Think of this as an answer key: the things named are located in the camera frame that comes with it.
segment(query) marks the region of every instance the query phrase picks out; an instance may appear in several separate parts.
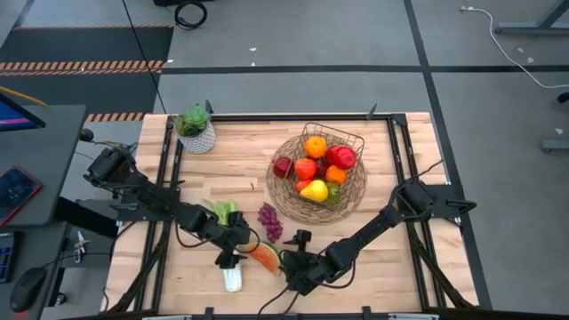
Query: black and orange hazard tape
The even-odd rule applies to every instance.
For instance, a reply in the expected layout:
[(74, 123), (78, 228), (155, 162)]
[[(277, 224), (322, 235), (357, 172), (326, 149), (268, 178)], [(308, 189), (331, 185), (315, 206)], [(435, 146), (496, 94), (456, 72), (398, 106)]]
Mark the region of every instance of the black and orange hazard tape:
[(0, 76), (70, 76), (117, 73), (161, 73), (161, 60), (0, 62)]
[[(156, 24), (156, 25), (134, 25), (135, 28), (174, 28), (174, 25), (170, 24)], [(70, 26), (70, 27), (63, 27), (63, 26), (53, 26), (53, 27), (40, 27), (40, 26), (25, 26), (25, 27), (16, 27), (14, 30), (30, 30), (30, 29), (94, 29), (94, 28), (131, 28), (130, 25), (121, 25), (121, 26)]]
[(147, 112), (115, 112), (103, 114), (90, 114), (86, 122), (111, 122), (111, 121), (141, 121)]

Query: computer monitor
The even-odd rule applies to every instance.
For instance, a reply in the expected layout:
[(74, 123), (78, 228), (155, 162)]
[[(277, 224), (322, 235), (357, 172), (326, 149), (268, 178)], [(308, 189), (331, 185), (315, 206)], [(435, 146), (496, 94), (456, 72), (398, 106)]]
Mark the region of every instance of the computer monitor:
[(0, 132), (43, 127), (40, 118), (0, 93)]

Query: red pepper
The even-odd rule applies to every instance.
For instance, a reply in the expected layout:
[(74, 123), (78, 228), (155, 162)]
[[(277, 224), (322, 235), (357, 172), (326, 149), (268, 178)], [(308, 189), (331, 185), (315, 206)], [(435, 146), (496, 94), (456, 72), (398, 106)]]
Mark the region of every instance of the red pepper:
[(357, 156), (354, 150), (345, 146), (333, 146), (326, 152), (328, 163), (335, 164), (341, 169), (347, 170), (356, 165)]

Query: potted plant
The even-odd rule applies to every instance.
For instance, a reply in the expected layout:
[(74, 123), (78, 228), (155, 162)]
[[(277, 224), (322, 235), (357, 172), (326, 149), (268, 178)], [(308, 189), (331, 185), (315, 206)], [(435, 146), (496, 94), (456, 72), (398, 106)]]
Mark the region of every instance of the potted plant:
[(211, 106), (205, 101), (205, 108), (197, 104), (176, 117), (175, 128), (178, 139), (189, 152), (203, 154), (215, 145), (215, 132), (210, 122)]

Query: wooden tabletop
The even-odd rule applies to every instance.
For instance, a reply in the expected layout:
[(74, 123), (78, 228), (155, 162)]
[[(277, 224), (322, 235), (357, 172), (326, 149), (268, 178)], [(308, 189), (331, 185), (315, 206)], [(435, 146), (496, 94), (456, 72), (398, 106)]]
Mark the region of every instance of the wooden tabletop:
[[(408, 113), (415, 158), (419, 172), (429, 168), (440, 158), (437, 139), (429, 113)], [(166, 116), (146, 116), (140, 133), (136, 161), (139, 170), (152, 180), (156, 177), (160, 150), (164, 138)], [(378, 214), (397, 184), (397, 176), (389, 144), (388, 129), (382, 121), (327, 121), (331, 127), (351, 132), (365, 139), (363, 161), (367, 170), (365, 197), (357, 210), (340, 222), (326, 226), (307, 226), (280, 215), (284, 224), (283, 236), (277, 249), (290, 246), (281, 244), (289, 240), (298, 228), (312, 231), (308, 250), (318, 252), (335, 240), (351, 236), (366, 222)], [(271, 203), (266, 189), (265, 175), (270, 159), (278, 147), (294, 135), (301, 134), (303, 122), (223, 122), (214, 123), (217, 143), (212, 152), (191, 155), (184, 152), (180, 179), (181, 200), (202, 204), (203, 199), (223, 200), (233, 198), (238, 209), (244, 211), (250, 226), (265, 236), (264, 227), (257, 221), (257, 211), (263, 202)], [(401, 132), (398, 141), (403, 148)], [(174, 143), (166, 177), (172, 169)], [(405, 174), (408, 174), (406, 163)], [(427, 183), (445, 183), (442, 165), (424, 175)], [(117, 241), (110, 267), (107, 293), (110, 305), (128, 288), (138, 271), (144, 247), (147, 224), (139, 222)], [(471, 303), (477, 303), (469, 264), (467, 262), (460, 230), (446, 220), (430, 222), (437, 260), (448, 278)], [(182, 240), (192, 244), (192, 236), (181, 232)], [(273, 276), (256, 260), (243, 260), (243, 289), (226, 292), (223, 274), (213, 262), (219, 249), (205, 244), (196, 249), (180, 247), (173, 232), (168, 248), (164, 273), (160, 314), (203, 314), (206, 307), (214, 307), (215, 313), (256, 314), (259, 308), (285, 288), (285, 276)], [(425, 275), (429, 300), (434, 305), (430, 275)], [(335, 285), (349, 280), (348, 272)], [(147, 291), (145, 307), (149, 307)], [(266, 308), (265, 313), (283, 312), (291, 302), (293, 293)], [(407, 233), (404, 225), (391, 229), (367, 245), (357, 260), (354, 283), (347, 289), (316, 288), (307, 297), (299, 297), (291, 312), (299, 313), (357, 313), (362, 306), (371, 306), (373, 312), (413, 312), (421, 310), (416, 289), (415, 275)]]

